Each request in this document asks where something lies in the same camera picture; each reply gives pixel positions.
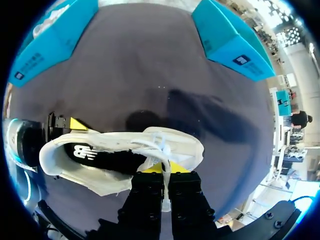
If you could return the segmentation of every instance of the black cable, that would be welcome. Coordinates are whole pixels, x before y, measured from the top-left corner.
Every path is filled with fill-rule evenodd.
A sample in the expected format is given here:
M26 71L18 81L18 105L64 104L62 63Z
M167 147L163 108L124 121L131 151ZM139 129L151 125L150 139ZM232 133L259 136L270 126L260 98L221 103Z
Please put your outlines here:
M296 201L298 201L298 200L300 200L300 199L306 199L306 198L309 198L309 199L311 199L312 201L315 200L315 198L314 198L313 196L300 196L300 197L298 197L298 198L296 198L296 199L294 199L294 200L292 200L292 201L290 201L290 202L292 202L292 203L294 204Z

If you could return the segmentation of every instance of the table surface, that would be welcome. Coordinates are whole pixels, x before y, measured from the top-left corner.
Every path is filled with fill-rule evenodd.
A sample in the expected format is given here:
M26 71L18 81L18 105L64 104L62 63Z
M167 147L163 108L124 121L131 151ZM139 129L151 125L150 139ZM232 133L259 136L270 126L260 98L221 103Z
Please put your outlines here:
M266 81L253 82L206 59L189 12L121 4L100 8L69 60L13 89L10 116L43 122L55 111L100 132L143 131L163 123L191 134L204 145L196 171L219 218L241 204L269 171L270 102ZM128 124L128 117L142 110L156 118L141 115ZM96 229L99 218L116 222L128 195L100 197L46 175L38 182L48 205L81 233ZM163 213L161 239L171 238L171 214Z

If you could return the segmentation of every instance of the black mount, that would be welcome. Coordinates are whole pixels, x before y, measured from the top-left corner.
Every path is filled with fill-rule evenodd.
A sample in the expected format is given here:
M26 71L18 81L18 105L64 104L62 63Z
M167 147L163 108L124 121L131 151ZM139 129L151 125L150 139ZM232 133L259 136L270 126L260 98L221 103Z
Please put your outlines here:
M281 240L301 213L292 202L280 201L251 224L232 232L229 226L216 227L215 211L210 208L195 171L172 173L168 190L174 240ZM130 194L118 211L118 223L99 219L99 229L91 230L86 237L75 234L61 219L57 221L58 216L43 200L38 206L69 240L159 240L163 195L162 174L137 172Z

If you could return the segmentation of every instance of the new balance logo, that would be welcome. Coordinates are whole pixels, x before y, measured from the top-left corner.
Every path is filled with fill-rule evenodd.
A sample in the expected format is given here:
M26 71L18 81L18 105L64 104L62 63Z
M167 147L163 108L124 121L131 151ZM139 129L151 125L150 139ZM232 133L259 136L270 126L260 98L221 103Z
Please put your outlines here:
M89 146L75 145L73 155L77 158L85 159L87 157L88 160L93 160L98 152L94 149L91 149Z

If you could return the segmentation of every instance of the blue box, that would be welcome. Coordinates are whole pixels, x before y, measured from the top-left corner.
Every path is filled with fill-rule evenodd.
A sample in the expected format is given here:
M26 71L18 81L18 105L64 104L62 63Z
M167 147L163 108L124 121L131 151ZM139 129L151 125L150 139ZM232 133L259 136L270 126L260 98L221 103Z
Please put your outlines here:
M33 29L52 11L68 9L35 39ZM8 81L17 87L51 66L69 59L85 27L98 11L96 0L66 0L47 12L30 30L13 62Z
M276 75L255 32L228 8L214 0L202 0L192 18L209 60L253 81Z
M278 101L278 109L280 116L290 116L291 115L291 104L290 96L286 90L277 91L276 99Z

